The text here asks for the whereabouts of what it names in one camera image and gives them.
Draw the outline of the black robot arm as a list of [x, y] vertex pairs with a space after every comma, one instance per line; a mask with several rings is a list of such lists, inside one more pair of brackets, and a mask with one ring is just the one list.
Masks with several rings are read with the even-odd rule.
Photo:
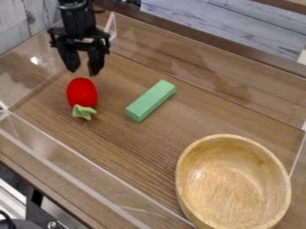
[[63, 18], [62, 27], [51, 27], [51, 47], [59, 51], [64, 66], [75, 72], [82, 64], [79, 51], [87, 52], [87, 68], [96, 76], [104, 68], [106, 55], [110, 54], [111, 35], [96, 27], [92, 0], [58, 0]]

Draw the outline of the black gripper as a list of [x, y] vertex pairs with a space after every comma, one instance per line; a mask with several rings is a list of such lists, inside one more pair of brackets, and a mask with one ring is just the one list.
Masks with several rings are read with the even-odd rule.
[[48, 29], [51, 46], [58, 49], [70, 72], [75, 72], [80, 66], [78, 52], [86, 51], [90, 75], [96, 76], [104, 67], [104, 57], [110, 53], [110, 34], [96, 27], [91, 5], [60, 5], [59, 9], [63, 26]]

